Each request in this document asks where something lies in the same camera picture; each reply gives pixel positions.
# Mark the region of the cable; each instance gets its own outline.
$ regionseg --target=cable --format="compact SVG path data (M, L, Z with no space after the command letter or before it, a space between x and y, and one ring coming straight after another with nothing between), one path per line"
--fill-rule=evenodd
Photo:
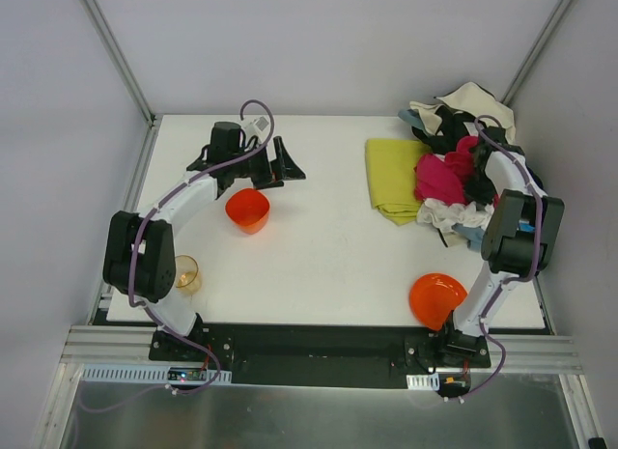
M208 349L212 351L211 345L207 345ZM211 357L209 355L206 356L206 360L204 361L204 363L202 364L202 367L200 367L200 373L204 372L205 370L208 370L209 368L209 361L211 360Z
M504 282L502 282L500 285L498 285L495 289L495 293L490 298L490 301L487 303L487 305L485 306L485 309L483 309L483 311L481 312L481 315L479 316L479 321L480 321L479 326L481 328L481 332L483 333L483 336L485 336L485 339L487 341L494 343L500 349L500 352L501 352L500 361L498 362L498 365L493 371L493 373L481 384L476 386L471 391L468 391L466 396L474 394L478 392L480 389L484 388L490 381L492 381L495 377L497 377L497 375L500 373L500 371L504 367L504 363L506 362L506 348L504 348L504 345L502 345L502 343L500 343L498 340L496 340L489 334L489 332L487 331L487 327L485 326L485 319L487 318L488 313L492 309L497 299L502 294L503 287L505 285L508 285L511 282L525 283L525 282L529 282L530 280L534 278L534 275L536 274L537 269L539 268L539 259L541 255L541 226L543 225L543 200L541 198L541 195L537 193L535 187L532 185L532 183L534 182L532 178L530 177L528 170L509 151L507 151L502 146L500 146L499 144L497 144L496 142L490 139L490 137L483 130L483 126L481 125L482 119L488 119L488 120L494 121L499 127L502 127L502 124L494 116L490 116L487 114L481 115L474 120L474 126L478 130L479 136L485 142L489 143L492 147L496 148L499 152L503 153L506 157L508 157L513 162L513 164L515 164L515 166L518 168L521 176L523 177L525 181L526 189L534 197L534 201L536 204L534 243L533 243L534 250L532 253L532 263L530 264L530 271L528 272L528 274L525 277L509 277L506 280L504 280Z
M191 185L192 183L194 183L195 181L201 179L202 177L206 176L206 174L211 174L214 171L217 171L219 169L223 169L225 167L234 165L234 164L238 164L239 162L245 161L248 158L250 158L251 156L259 153L261 150L263 150L264 148L267 147L268 142L270 141L270 139L272 138L272 135L274 133L274 116L272 115L272 112L270 111L270 108L268 108L268 106L266 106L263 102L257 100L257 99L250 99L248 101L246 101L242 107L240 108L240 119L244 120L244 110L246 109L247 106L249 106L250 104L258 104L260 106L262 106L262 108L264 108L264 110L267 112L267 115L269 117L270 120L270 130L268 132L267 138L264 141L264 143L260 146L258 146L257 148L251 150L249 153L247 154L243 154L242 156L236 157L234 159L231 159L229 161L225 161L222 162L220 164L215 164L207 169L205 169L204 171L194 175L193 177L191 177L187 182L183 182L180 183L177 187L175 187L172 191L170 191L167 195L165 195L161 201L159 201L157 207L152 208L147 214L146 216L142 219L142 222L139 226L139 228L137 229L137 235L135 236L135 241L133 242L133 249L131 252L131 260L130 260L130 266L129 266L129 271L128 271L128 303L131 307L137 307L137 306L144 306L144 310L146 311L146 314L153 320L154 323L156 323L158 326L160 326L166 333L174 336L175 338L177 338L178 340L182 341L183 343L196 348L199 351L204 352L208 357L210 357L212 359L212 361L215 363L216 365L216 374L209 379L208 381L206 381L204 384L202 384L201 386L198 386L192 390L189 391L184 391L184 390L178 390L179 392L181 392L181 394L193 394L194 392L197 392L207 386L209 386L213 381L215 381L219 375L221 374L221 365L219 364L218 359L216 358L216 356L207 348L203 347L202 345L198 345L197 343L194 343L192 341L190 341L188 338L183 337L182 335L180 335L179 333L177 333L176 331L174 331L172 328L170 328L169 326L165 325L161 319L159 319L156 314L146 305L145 302L143 301L136 301L135 300L135 270L137 268L137 256L139 253L139 245L142 242L142 238L144 237L144 232L146 230L146 226L148 225L148 223L151 221L151 219L158 213L158 211L163 208L167 203L169 203L178 193L180 193L181 191L183 191L185 188L187 188L189 185ZM242 141L244 141L244 139L246 138L246 135L244 133L244 131L242 131Z
M158 205L155 208L152 208L147 214L146 216L142 219L142 222L139 226L139 228L137 229L137 234L135 236L135 241L133 242L133 248L131 251L131 260L130 260L130 266L129 266L129 271L128 271L128 303L131 307L140 307L143 306L144 310L146 311L146 314L148 314L148 316L153 320L154 323L156 323L158 326L160 326L163 331L165 331L166 333L168 333L169 335L174 336L176 339L182 341L183 343L191 346L192 348L195 348L199 351L204 352L207 355L207 359L205 364L208 365L208 359L211 358L212 361L214 362L214 364L216 365L216 373L207 381L205 381L203 384L201 384L200 386L197 386L195 388L192 389L180 389L180 388L173 388L172 386L170 386L169 384L156 384L153 386L149 386L148 388L142 389L141 391L133 394L132 396L129 396L128 398L126 398L125 400L116 403L112 406L109 407L101 407L101 408L92 408L92 407L88 407L86 406L83 401L82 401L82 397L81 397L81 392L82 390L78 390L77 392L77 396L76 396L76 401L77 401L77 405L83 409L84 411L88 412L88 413L105 413L105 412L109 412L111 410L114 410L116 408L120 408L128 403L130 403L131 401L134 401L135 399L139 398L140 396L145 395L146 393L149 393L155 389L161 389L161 388L172 388L172 394L176 395L176 394L182 394L182 395L192 395L195 394L199 391L201 391L204 388L207 388L208 386L210 386L215 380L217 380L219 378L219 376L221 375L221 364L219 363L219 360L217 359L216 355L214 355L211 351L211 347L209 346L208 348L204 348L202 345L199 345L197 343L192 342L191 340L189 340L188 338L183 337L181 334L179 334L178 332L174 331L172 328L170 328L169 326L165 325L163 323L163 321L161 319L159 319L156 314L146 305L146 303L144 301L136 301L135 300L135 271L137 268L137 256L139 254L139 245L142 242L142 238L144 237L144 232L146 231L146 226L148 225L148 222L151 221L151 219L159 212L159 210L161 208L163 208L167 203L169 203L176 195L178 195L181 191L183 191L185 188L187 188L189 185L191 185L192 183L194 183L195 181L201 179L202 177L206 176L206 174L210 174L214 171L217 171L219 169L223 169L224 167L228 167L234 164L238 164L239 162L243 162L245 160L247 160L248 158L250 158L251 156L259 153L261 150L263 150L268 142L270 141L270 139L272 138L272 135L274 133L274 116L272 115L272 112L270 111L270 109L261 101L257 100L257 99L250 99L248 101L246 101L242 107L240 108L240 119L244 120L244 110L246 109L247 106L249 106L250 104L258 104L260 106L262 106L264 108L264 110L267 112L267 115L270 119L270 131L268 132L267 135L267 139L264 141L264 143L260 146L257 146L257 138L254 140L253 138L249 139L249 143L251 143L251 140L254 140L253 145L251 146L251 150L246 153L243 154L242 156L239 156L237 158L231 159L229 161L225 161L222 162L220 164L215 164L212 167L207 168L206 170L196 174L195 176L191 177L187 182L183 182L180 183L176 188L174 188L172 191L170 191L167 195L165 195L161 201L159 201ZM241 135L241 139L240 142L242 145L245 144L246 141L246 133L244 132L244 130L240 130L240 135ZM202 149L201 152L201 156L204 157L206 150L208 148L208 145L206 147L204 147ZM72 441L72 445L71 447L74 449L75 447L77 447L77 441L79 439L79 425L78 425L78 421L77 421L77 414L74 415L74 424L73 424L74 430L73 430L73 441Z

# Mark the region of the clear glass cup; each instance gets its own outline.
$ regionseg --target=clear glass cup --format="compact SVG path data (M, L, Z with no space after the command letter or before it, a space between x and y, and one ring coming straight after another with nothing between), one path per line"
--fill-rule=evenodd
M192 257L176 257L174 286L184 295L195 295L202 288L202 272Z

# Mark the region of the orange plate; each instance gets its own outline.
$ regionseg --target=orange plate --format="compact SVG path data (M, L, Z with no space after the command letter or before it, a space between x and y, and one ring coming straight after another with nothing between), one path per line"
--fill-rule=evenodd
M270 203L268 198L253 188L245 188L232 195L225 211L246 234L255 234L267 225Z
M409 291L409 307L422 324L439 331L448 315L467 296L465 288L453 277L428 273L416 280Z

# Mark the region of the white tabletop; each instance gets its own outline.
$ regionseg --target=white tabletop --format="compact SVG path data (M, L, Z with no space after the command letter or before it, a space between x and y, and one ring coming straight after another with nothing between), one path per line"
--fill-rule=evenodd
M181 177L210 142L214 122L237 119L165 116L140 209ZM409 138L402 121L277 116L275 134L307 180L264 191L270 200L265 228L246 236L227 217L226 201L251 186L239 180L176 238L176 254L194 257L203 271L192 304L205 322L417 326L407 297L418 277L443 272L472 286L482 264L478 253L465 245L445 248L433 228L415 222L398 227L371 209L365 141ZM107 319L147 318L115 292ZM510 294L492 326L545 326L532 284Z

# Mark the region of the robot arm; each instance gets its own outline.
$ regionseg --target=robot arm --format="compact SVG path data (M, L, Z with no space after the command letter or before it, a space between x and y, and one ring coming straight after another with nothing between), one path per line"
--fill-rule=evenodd
M514 163L518 161L525 166L522 151L518 147L510 148L514 150L509 152L513 159L499 151L492 150L489 155L485 151L484 172L492 180L500 200L483 238L481 256L485 262L481 272L466 299L438 335L438 355L445 362L457 362L449 360L449 355L451 358L473 358L487 347L484 337L493 317L509 292L521 285L520 280L526 277L533 264L537 202L529 194L526 180ZM534 182L530 185L543 204L538 272L551 258L564 203L548 197Z
M257 189L283 186L286 180L305 179L304 173L288 155L281 137L273 138L276 154L273 161L268 161L266 149L246 160L241 159L248 151L260 147L269 129L266 117L243 126L216 123L211 142L187 166L176 185L140 212L119 211L111 219L103 280L128 294L133 245L143 220L152 214L146 218L148 223L137 256L135 305L148 307L165 325L182 336L191 332L199 316L191 309L190 300L174 287L174 235L193 215L218 199L235 179L249 178Z

